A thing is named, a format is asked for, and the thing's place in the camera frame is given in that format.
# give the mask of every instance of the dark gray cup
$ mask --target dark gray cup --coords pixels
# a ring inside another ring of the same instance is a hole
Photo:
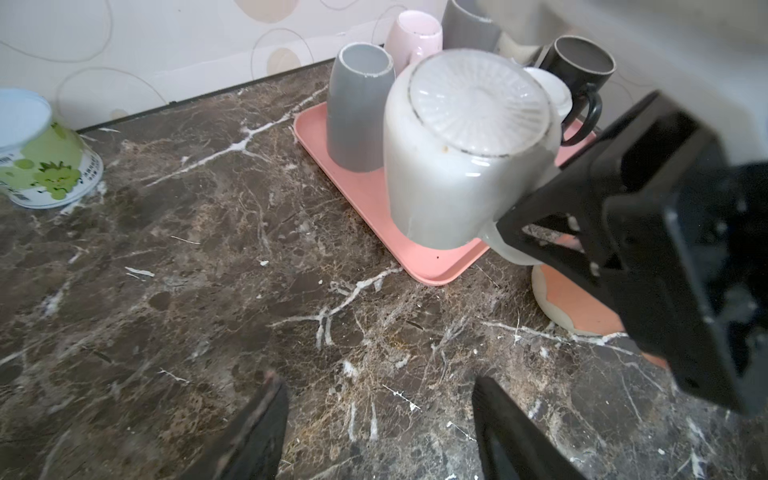
[[[336,56],[328,90],[328,155],[342,168],[384,166],[384,106],[395,82],[392,57],[378,45],[350,43]]]
[[[478,7],[476,0],[448,0],[442,14],[442,48],[496,50],[502,30]]]

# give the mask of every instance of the marble countertop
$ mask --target marble countertop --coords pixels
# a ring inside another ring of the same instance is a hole
[[[765,417],[550,327],[528,268],[403,272],[293,136],[329,70],[86,133],[106,170],[75,206],[0,201],[0,478],[175,478],[267,369],[281,479],[481,478],[477,375],[589,478],[768,478]]]

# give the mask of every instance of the wall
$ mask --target wall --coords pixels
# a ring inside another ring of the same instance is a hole
[[[3,0],[0,86],[45,96],[87,127],[381,44],[407,8],[446,0]],[[605,127],[652,87],[618,59]]]

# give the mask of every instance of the pink tray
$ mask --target pink tray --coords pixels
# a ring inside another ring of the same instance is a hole
[[[331,160],[326,146],[327,113],[325,103],[301,112],[293,122],[296,136],[410,276],[425,285],[445,285],[485,253],[488,245],[479,238],[454,250],[433,250],[413,243],[400,233],[389,216],[384,169],[358,174],[344,170]],[[580,126],[578,122],[574,123],[568,130],[568,135],[573,134]],[[594,134],[575,147],[561,148],[555,163],[559,165],[567,160],[592,138]]]

